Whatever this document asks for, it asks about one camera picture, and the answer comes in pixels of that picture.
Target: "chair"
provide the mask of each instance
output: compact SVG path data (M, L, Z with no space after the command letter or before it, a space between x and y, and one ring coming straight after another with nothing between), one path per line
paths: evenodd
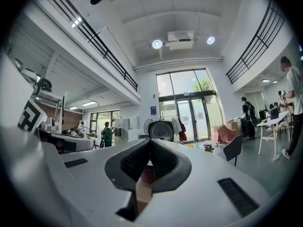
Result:
M243 143L243 134L236 136L227 146L224 147L223 152L226 160L235 159L235 166L237 164L237 156L241 153Z
M225 125L214 127L214 141L217 144L217 147L219 146L219 143L229 143L232 142L232 140L238 136L238 133L235 130L228 129Z

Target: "person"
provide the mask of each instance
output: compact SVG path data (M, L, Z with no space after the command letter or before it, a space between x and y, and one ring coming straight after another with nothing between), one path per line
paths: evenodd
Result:
M111 147L112 146L112 139L113 139L113 134L115 132L109 128L109 122L105 122L105 128L103 130L103 140L104 140L104 147Z
M287 110L286 101L281 98L281 94L282 94L281 91L278 91L278 94L279 94L278 107L280 108L280 112L282 113L282 112L285 112Z
M303 80L297 67L291 65L290 60L283 56L281 58L281 70L287 72L289 92L282 96L283 99L294 99L294 132L289 149L283 149L282 154L290 160L297 146L303 126Z
M245 114L245 119L247 120L247 126L248 126L248 138L247 140L254 140L255 139L255 125L257 125L256 117L255 117L255 107L246 100L246 97L242 97L242 110Z
M84 126L83 121L81 121L81 124L78 126L77 130L79 130L84 136L84 134L86 133L86 127Z

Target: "balcony railing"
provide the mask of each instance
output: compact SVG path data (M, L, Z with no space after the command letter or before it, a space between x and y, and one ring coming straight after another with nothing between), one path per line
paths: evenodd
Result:
M126 71L119 60L114 56L110 49L101 40L99 35L95 30L89 25L85 18L80 14L80 12L75 8L75 6L69 0L50 0L51 4L56 8L56 10L71 23L75 21L74 28L82 35L87 38L88 43L94 46L100 54L102 54L103 59L107 60L136 91L138 84L131 77L131 75Z
M273 1L269 1L262 22L250 44L234 66L226 73L232 84L248 71L269 48L284 21L277 5Z

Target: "black pants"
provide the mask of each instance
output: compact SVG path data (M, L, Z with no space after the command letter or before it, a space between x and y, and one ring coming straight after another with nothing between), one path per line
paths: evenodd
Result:
M292 142L290 143L289 150L287 151L288 155L292 155L294 149L298 144L298 140L302 131L303 126L303 113L294 116L294 133L292 137Z
M247 121L247 132L249 137L255 136L255 127L250 120Z

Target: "tree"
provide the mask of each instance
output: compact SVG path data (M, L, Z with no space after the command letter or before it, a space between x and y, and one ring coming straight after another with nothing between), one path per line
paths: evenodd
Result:
M160 102L160 112L167 111L166 105L164 105L164 102Z
M208 91L208 90L212 90L209 83L208 83L208 79L207 78L203 78L202 80L200 80L200 86L202 91ZM195 92L200 92L200 87L197 81L195 81L194 83L194 91ZM205 97L205 102L206 104L210 103L210 101L212 100L212 96L208 96Z

